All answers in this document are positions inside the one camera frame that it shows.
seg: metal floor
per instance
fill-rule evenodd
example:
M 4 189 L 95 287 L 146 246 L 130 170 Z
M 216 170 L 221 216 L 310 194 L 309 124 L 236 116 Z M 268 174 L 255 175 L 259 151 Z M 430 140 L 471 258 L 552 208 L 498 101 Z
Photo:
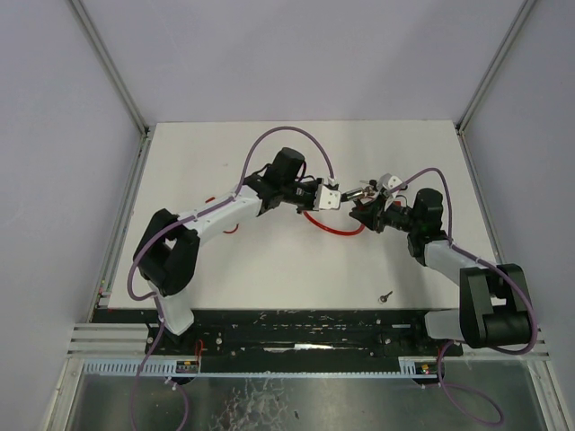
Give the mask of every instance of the metal floor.
M 505 430 L 545 430 L 526 367 L 519 362 L 450 362 L 446 380 L 486 391 L 506 414 Z M 86 375 L 69 430 L 130 430 L 132 377 Z M 439 388 L 408 380 L 215 379 L 184 386 L 190 399 L 185 430 L 484 430 L 463 416 Z M 486 401 L 459 392 L 475 414 L 496 420 Z M 169 431 L 180 424 L 183 403 L 161 379 L 142 379 L 137 391 L 139 431 Z

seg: white tabletop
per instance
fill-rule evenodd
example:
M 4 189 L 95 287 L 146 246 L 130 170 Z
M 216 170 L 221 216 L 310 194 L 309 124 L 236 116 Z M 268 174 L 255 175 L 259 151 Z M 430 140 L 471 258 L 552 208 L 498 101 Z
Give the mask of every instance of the white tabletop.
M 264 131 L 287 123 L 163 123 L 155 130 L 137 194 L 126 241 L 113 282 L 110 308 L 153 308 L 128 297 L 126 278 L 134 250 L 157 210 L 173 213 L 200 206 L 238 181 L 245 156 Z M 454 207 L 454 236 L 461 246 L 493 260 L 490 241 L 462 149 L 450 121 L 311 121 L 290 122 L 312 133 L 324 146 L 342 191 L 359 180 L 384 173 L 406 179 L 429 166 L 447 177 Z M 297 133 L 282 131 L 256 150 L 253 172 L 270 163 L 282 146 L 307 160 L 307 173 L 327 173 L 317 149 Z M 404 193 L 418 189 L 443 192 L 437 175 L 424 175 Z M 341 211 L 314 213 L 324 223 L 354 229 Z M 444 211 L 447 226 L 447 210 Z M 149 291 L 136 275 L 135 291 Z M 406 233 L 365 230 L 353 237 L 326 233 L 307 222 L 294 207 L 282 204 L 231 235 L 219 235 L 199 251 L 196 274 L 188 288 L 197 309 L 405 309 L 455 308 L 458 288 L 422 267 L 407 251 Z M 381 295 L 393 291 L 385 304 Z

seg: metal frame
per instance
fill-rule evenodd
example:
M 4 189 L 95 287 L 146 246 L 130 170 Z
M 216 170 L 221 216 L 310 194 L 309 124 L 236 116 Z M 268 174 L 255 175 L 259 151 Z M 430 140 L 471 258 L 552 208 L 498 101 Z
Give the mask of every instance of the metal frame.
M 82 0 L 66 0 L 66 2 L 69 4 L 73 15 L 84 31 L 84 34 L 90 42 L 94 50 L 94 54 L 98 57 L 106 75 L 110 78 L 112 86 L 115 88 L 118 96 L 122 100 L 128 114 L 134 122 L 135 127 L 142 134 L 142 139 L 139 143 L 139 151 L 130 169 L 128 184 L 122 200 L 122 206 L 113 227 L 112 237 L 106 252 L 106 259 L 102 265 L 99 277 L 100 284 L 95 289 L 90 313 L 86 319 L 86 321 L 89 321 L 94 307 L 98 306 L 98 302 L 102 299 L 102 294 L 105 294 L 108 291 L 114 278 L 119 253 L 125 239 L 129 218 L 135 203 L 144 166 L 146 164 L 153 131 L 150 133 L 149 126 L 146 124 L 145 119 L 142 117 L 137 105 L 134 103 L 134 100 L 121 78 L 118 69 L 111 60 L 110 54 L 102 41 L 102 37 L 94 26 Z M 528 17 L 534 11 L 536 3 L 537 0 L 525 0 L 523 2 L 513 22 L 509 26 L 503 41 L 500 43 L 495 56 L 483 75 L 482 80 L 479 82 L 472 99 L 465 108 L 462 117 L 455 124 L 456 132 L 459 136 L 462 150 L 464 152 L 464 158 L 472 178 L 473 187 L 490 236 L 491 246 L 499 262 L 505 261 L 505 258 L 500 247 L 500 241 L 496 233 L 495 226 L 492 222 L 491 212 L 489 211 L 484 199 L 481 183 L 478 179 L 477 171 L 473 163 L 469 146 L 465 140 L 464 132 L 469 126 L 470 121 L 473 119 L 473 115 L 480 106 L 483 97 L 488 92 L 494 77 L 500 70 L 501 65 L 513 47 L 518 34 L 525 26 Z M 138 361 L 144 357 L 146 343 L 150 342 L 147 338 L 147 334 L 147 327 L 143 324 L 76 324 L 72 341 L 68 349 L 68 359 L 64 366 L 60 382 L 56 388 L 54 400 L 48 411 L 44 429 L 63 430 L 66 428 L 69 415 L 72 412 L 75 394 L 78 389 L 82 372 L 87 372 L 88 374 L 104 373 L 107 375 L 126 375 L 126 373 L 129 375 L 135 374 L 134 364 L 137 364 Z M 539 399 L 544 419 L 549 429 L 573 429 L 569 412 L 562 408 L 562 395 L 558 392 L 551 359 L 547 353 L 544 336 L 541 332 L 534 351 L 525 356 L 503 356 L 502 354 L 493 352 L 489 349 L 472 350 L 470 348 L 464 348 L 463 356 L 447 357 L 446 360 L 473 362 L 500 361 L 503 358 L 505 360 L 519 360 L 526 362 L 526 366 L 533 377 L 535 392 Z M 176 359 L 182 360 L 182 357 L 155 356 L 150 359 L 149 366 L 146 368 L 145 374 L 156 375 L 157 367 L 162 370 L 162 375 L 165 374 L 166 370 L 169 371 L 168 374 L 171 374 L 172 371 L 170 370 L 173 370 L 174 361 Z M 410 370 L 409 364 L 413 359 L 415 358 L 400 358 L 400 361 L 402 361 L 401 363 L 405 365 L 402 370 L 408 375 Z M 417 357 L 417 360 L 427 359 L 434 358 Z M 354 374 L 349 377 L 357 378 L 359 376 L 363 376 L 365 378 L 381 377 L 380 375 L 374 374 Z M 325 375 L 317 375 L 316 377 L 325 377 Z
M 92 46 L 95 56 L 98 58 L 100 64 L 102 65 L 102 69 L 108 78 L 110 78 L 111 85 L 114 87 L 114 90 L 116 90 L 116 93 L 124 104 L 126 111 L 132 118 L 134 126 L 136 126 L 139 132 L 144 135 L 149 129 L 148 125 L 146 124 L 146 120 L 144 117 L 142 117 L 139 108 L 134 102 L 134 99 L 132 99 L 132 96 L 128 91 L 128 87 L 124 83 L 124 80 L 119 74 L 116 65 L 112 61 L 110 53 L 106 49 L 106 45 L 104 45 L 100 33 L 93 24 L 92 18 L 90 18 L 84 3 L 82 0 L 66 0 L 66 2 L 70 6 L 70 10 L 76 18 L 78 25 L 84 32 L 86 38 L 88 39 L 88 42 Z
M 517 15 L 513 19 L 513 22 L 509 26 L 507 33 L 503 37 L 493 59 L 489 63 L 485 74 L 483 74 L 482 80 L 479 82 L 475 93 L 473 94 L 471 100 L 467 104 L 467 107 L 464 110 L 463 115 L 456 123 L 456 129 L 462 132 L 465 132 L 467 127 L 469 126 L 469 122 L 471 121 L 473 115 L 477 111 L 477 108 L 481 104 L 483 96 L 489 90 L 491 83 L 493 82 L 493 78 L 499 72 L 501 65 L 507 58 L 507 55 L 515 40 L 517 39 L 519 33 L 525 26 L 527 19 L 531 16 L 531 12 L 533 12 L 534 7 L 538 0 L 524 0 L 523 4 L 519 8 Z
M 190 369 L 189 373 L 178 371 L 178 362 L 195 361 L 196 357 L 166 359 L 150 358 L 146 362 L 141 372 L 142 377 L 198 377 L 198 378 L 264 378 L 277 379 L 436 379 L 435 374 L 416 374 L 415 361 L 410 359 L 398 359 L 400 371 L 397 372 L 364 372 L 364 373 L 200 373 L 196 366 Z M 141 359 L 86 359 L 84 361 L 84 374 L 113 375 L 113 376 L 135 376 Z

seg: black plastic part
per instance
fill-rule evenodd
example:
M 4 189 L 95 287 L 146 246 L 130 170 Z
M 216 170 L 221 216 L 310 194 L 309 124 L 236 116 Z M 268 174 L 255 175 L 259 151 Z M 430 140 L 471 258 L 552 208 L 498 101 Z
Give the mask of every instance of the black plastic part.
M 411 226 L 407 235 L 407 249 L 421 265 L 425 266 L 425 245 L 446 239 L 441 230 L 443 215 L 443 196 L 435 189 L 421 189 L 417 192 Z
M 270 167 L 266 169 L 263 179 L 276 188 L 288 186 L 296 180 L 304 162 L 305 158 L 301 153 L 284 147 L 276 154 Z
M 529 298 L 523 269 L 498 265 Z M 497 274 L 487 268 L 460 271 L 459 324 L 465 342 L 473 348 L 524 344 L 531 338 L 526 307 Z M 491 305 L 491 295 L 504 298 L 504 305 Z
M 155 213 L 136 248 L 134 258 L 152 237 L 177 220 L 178 216 L 165 208 Z M 172 248 L 165 243 L 166 239 L 175 241 Z M 177 226 L 150 247 L 137 267 L 142 277 L 150 280 L 162 296 L 175 295 L 184 289 L 193 278 L 198 249 L 198 233 L 183 225 Z
M 367 229 L 381 233 L 387 226 L 407 232 L 407 248 L 421 265 L 425 265 L 425 245 L 431 241 L 445 239 L 441 230 L 443 197 L 434 189 L 421 189 L 413 208 L 392 204 L 385 209 L 385 197 L 366 204 L 356 201 L 349 215 L 360 221 Z
M 202 339 L 205 373 L 399 371 L 398 357 L 435 356 L 445 344 L 427 335 L 427 312 L 197 310 L 194 324 L 180 336 L 162 337 L 154 355 L 192 356 Z M 107 321 L 114 313 L 102 317 Z M 148 336 L 156 334 L 157 327 L 150 328 Z M 302 351 L 294 350 L 296 344 L 334 348 Z M 453 347 L 447 354 L 461 356 L 462 350 Z
M 304 156 L 296 150 L 282 148 L 273 163 L 266 167 L 263 176 L 255 172 L 245 178 L 243 184 L 253 189 L 261 199 L 259 216 L 282 202 L 297 206 L 298 212 L 314 209 L 315 195 L 322 179 L 297 180 L 304 162 Z

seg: white wall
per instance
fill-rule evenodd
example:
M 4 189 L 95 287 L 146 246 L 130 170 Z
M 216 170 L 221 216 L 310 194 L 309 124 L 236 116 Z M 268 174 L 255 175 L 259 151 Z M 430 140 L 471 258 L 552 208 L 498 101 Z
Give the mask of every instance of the white wall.
M 158 121 L 458 119 L 522 0 L 84 0 Z
M 575 414 L 575 3 L 539 2 L 468 131 L 507 259 L 526 270 Z
M 0 418 L 36 429 L 87 311 L 137 132 L 63 0 L 0 14 Z

